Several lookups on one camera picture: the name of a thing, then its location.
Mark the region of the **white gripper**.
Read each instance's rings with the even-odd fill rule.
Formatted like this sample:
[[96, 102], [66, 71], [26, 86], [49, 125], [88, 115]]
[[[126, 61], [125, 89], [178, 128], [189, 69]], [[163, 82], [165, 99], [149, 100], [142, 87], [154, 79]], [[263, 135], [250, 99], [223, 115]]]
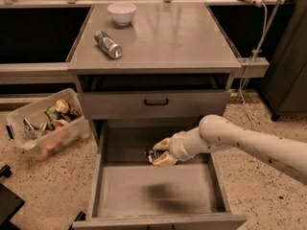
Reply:
[[170, 139], [165, 138], [153, 146], [156, 151], [153, 154], [154, 166], [174, 166], [178, 161], [187, 161], [197, 154], [205, 152], [205, 141], [202, 139], [200, 130], [196, 127], [188, 131], [174, 134]]

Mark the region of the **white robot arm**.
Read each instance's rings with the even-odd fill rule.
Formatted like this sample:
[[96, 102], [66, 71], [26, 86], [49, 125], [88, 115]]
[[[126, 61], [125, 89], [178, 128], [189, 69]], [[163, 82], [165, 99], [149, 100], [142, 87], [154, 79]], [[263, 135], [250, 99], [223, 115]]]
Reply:
[[218, 115], [203, 117], [199, 125], [167, 137], [153, 146], [155, 166], [173, 166], [197, 154], [237, 148], [307, 183], [307, 144], [234, 125]]

